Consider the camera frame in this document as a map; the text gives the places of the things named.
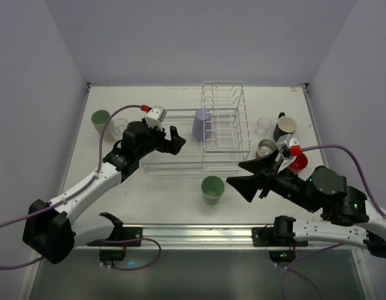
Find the cream and brown cup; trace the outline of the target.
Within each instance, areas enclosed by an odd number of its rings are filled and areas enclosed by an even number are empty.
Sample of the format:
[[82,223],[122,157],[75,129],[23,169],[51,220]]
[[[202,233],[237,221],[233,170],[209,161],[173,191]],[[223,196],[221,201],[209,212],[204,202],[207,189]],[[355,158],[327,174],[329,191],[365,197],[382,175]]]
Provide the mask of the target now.
[[257,159],[266,157],[277,150],[276,143],[271,139],[262,139],[258,143],[258,147],[255,153]]

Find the red mug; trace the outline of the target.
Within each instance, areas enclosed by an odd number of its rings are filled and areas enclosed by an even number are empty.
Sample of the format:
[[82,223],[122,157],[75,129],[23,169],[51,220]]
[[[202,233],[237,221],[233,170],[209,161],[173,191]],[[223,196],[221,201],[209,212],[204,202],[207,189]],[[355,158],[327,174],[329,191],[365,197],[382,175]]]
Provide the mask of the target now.
[[289,164],[287,168],[292,171],[294,174],[299,174],[308,166],[308,158],[302,153],[300,156],[297,156],[294,162]]

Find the purple cup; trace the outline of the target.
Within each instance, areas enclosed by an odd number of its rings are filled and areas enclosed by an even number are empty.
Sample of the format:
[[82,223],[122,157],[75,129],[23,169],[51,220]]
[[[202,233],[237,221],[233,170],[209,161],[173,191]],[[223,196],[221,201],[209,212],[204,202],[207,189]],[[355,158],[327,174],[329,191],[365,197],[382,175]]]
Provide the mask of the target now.
[[212,134],[212,119],[208,109],[200,108],[195,111],[192,125],[192,135],[198,141],[206,141]]

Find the clear glass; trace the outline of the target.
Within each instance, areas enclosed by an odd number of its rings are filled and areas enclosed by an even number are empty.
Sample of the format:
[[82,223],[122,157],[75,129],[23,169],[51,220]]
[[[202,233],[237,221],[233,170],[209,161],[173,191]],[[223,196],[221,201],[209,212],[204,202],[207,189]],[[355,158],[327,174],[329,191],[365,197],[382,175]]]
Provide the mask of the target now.
[[271,125],[272,125],[272,122],[269,119],[267,119],[266,117],[259,118],[257,120],[256,133],[259,136],[266,135],[269,132]]
[[127,128],[129,121],[123,118],[111,120],[109,123],[109,131],[115,140],[122,139],[124,130]]

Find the black mug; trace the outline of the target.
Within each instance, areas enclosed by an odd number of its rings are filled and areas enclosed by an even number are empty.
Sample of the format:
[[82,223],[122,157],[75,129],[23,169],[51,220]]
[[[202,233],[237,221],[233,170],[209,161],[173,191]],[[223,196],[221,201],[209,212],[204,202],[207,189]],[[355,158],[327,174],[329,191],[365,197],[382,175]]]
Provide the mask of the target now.
[[294,134],[296,130],[296,121],[286,116],[284,112],[280,112],[273,132],[274,141],[287,134]]

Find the light green cup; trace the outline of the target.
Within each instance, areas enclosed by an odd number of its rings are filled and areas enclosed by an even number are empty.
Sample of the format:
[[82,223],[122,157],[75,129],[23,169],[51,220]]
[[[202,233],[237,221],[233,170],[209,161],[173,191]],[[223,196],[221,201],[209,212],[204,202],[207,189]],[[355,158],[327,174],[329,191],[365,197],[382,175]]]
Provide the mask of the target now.
[[95,111],[91,116],[91,122],[96,129],[96,131],[101,134],[104,129],[104,125],[110,117],[110,113],[106,110]]

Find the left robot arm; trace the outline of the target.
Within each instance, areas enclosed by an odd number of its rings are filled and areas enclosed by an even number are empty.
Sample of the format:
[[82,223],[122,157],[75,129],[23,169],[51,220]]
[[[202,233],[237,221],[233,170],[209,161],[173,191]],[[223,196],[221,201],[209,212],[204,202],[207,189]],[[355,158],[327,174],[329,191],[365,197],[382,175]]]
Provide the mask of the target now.
[[123,183],[139,168],[140,160],[158,151],[177,155],[186,140],[175,126],[171,138],[145,121],[128,124],[112,150],[88,177],[65,193],[44,202],[34,201],[29,207],[22,240],[53,264],[64,260],[78,246],[100,239],[109,239],[119,230],[121,221],[109,213],[101,213],[93,222],[78,224],[79,216],[110,189]]

